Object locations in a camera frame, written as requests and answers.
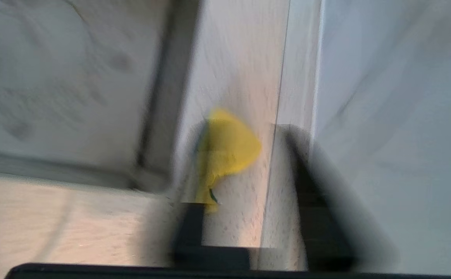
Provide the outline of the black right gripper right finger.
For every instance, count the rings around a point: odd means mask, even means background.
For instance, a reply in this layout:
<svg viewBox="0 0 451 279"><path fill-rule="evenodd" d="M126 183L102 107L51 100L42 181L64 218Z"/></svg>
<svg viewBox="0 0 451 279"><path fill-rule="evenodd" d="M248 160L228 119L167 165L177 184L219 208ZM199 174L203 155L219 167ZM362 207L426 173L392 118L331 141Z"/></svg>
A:
<svg viewBox="0 0 451 279"><path fill-rule="evenodd" d="M278 125L287 150L310 272L385 272L398 252L307 131Z"/></svg>

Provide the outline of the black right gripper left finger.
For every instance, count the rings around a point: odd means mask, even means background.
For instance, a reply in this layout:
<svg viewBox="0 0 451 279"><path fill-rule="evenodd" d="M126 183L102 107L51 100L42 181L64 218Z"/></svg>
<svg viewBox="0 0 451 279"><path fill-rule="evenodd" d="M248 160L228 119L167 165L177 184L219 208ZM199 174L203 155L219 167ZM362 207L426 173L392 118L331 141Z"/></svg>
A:
<svg viewBox="0 0 451 279"><path fill-rule="evenodd" d="M171 259L176 268L184 270L250 270L249 249L203 244L206 203L200 197L210 194L204 186L210 153L209 129L209 120L200 122L191 142L191 157L182 185L184 213L171 246Z"/></svg>

